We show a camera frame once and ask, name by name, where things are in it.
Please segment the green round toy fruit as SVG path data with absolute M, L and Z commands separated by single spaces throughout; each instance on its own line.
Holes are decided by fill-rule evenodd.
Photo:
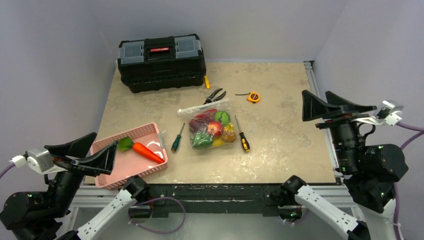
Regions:
M 220 110 L 215 113 L 214 120 L 225 127 L 231 122 L 231 117 L 226 111 Z

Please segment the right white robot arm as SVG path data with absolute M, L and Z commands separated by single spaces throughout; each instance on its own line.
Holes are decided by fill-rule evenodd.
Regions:
M 364 219 L 348 215 L 293 175 L 280 187 L 280 206 L 301 205 L 329 224 L 345 240 L 400 240 L 395 218 L 395 184 L 408 171 L 405 155 L 395 144 L 366 145 L 360 127 L 396 125 L 403 106 L 385 100 L 380 106 L 359 105 L 331 91 L 325 100 L 308 90 L 302 92 L 302 120 L 322 119 L 316 127 L 329 130 L 338 171 Z

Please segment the red toy apple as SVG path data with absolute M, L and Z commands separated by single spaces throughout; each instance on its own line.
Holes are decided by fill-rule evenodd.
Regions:
M 223 125 L 218 121 L 211 121 L 208 123 L 206 131 L 213 138 L 220 137 L 223 132 Z

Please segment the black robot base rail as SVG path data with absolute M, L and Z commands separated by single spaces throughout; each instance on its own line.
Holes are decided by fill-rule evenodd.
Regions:
M 155 183 L 144 185 L 136 202 L 147 205 L 154 218 L 170 213 L 260 214 L 297 221 L 307 213 L 280 183 Z

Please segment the red toy chili pepper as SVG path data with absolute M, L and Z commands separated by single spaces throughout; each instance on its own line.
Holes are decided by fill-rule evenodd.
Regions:
M 212 108 L 209 110 L 206 110 L 199 115 L 195 116 L 193 120 L 195 121 L 202 121 L 202 122 L 211 122 L 215 120 L 215 114 L 218 112 L 216 108 Z

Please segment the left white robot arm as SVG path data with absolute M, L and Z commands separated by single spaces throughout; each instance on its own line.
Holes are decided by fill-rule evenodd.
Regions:
M 70 206 L 86 176 L 110 174 L 114 168 L 118 142 L 113 141 L 89 155 L 97 134 L 91 132 L 71 142 L 45 145 L 14 157 L 13 166 L 29 166 L 46 179 L 46 191 L 13 193 L 4 203 L 0 220 L 19 240 L 54 240 L 62 226 L 60 218 L 70 213 Z M 114 218 L 131 206 L 146 203 L 150 186 L 139 176 L 131 176 L 112 201 L 96 216 L 76 230 L 62 236 L 64 240 L 97 240 Z

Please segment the clear zip top bag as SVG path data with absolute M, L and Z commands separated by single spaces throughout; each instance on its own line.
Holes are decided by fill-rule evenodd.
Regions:
M 220 148 L 233 144 L 238 138 L 233 103 L 229 98 L 179 109 L 177 114 L 186 120 L 194 150 Z

